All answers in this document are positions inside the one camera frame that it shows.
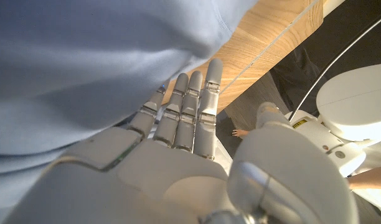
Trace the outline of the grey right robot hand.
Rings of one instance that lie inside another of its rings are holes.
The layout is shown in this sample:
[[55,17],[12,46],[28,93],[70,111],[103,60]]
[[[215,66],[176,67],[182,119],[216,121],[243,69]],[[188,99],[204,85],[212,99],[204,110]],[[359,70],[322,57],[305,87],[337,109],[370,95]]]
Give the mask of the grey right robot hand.
[[153,138],[166,87],[127,128],[74,144],[6,223],[358,223],[339,169],[273,103],[239,145],[230,170],[215,162],[222,61],[181,75]]

